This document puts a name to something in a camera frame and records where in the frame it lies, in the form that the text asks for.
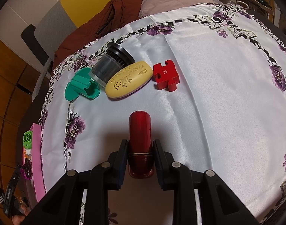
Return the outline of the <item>person's left hand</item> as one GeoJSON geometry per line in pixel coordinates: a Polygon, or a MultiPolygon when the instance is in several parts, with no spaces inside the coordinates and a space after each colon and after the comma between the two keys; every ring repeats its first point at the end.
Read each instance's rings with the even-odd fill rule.
{"type": "Polygon", "coordinates": [[[16,199],[14,205],[15,214],[12,216],[11,220],[14,225],[19,225],[29,215],[31,210],[21,197],[16,199]]]}

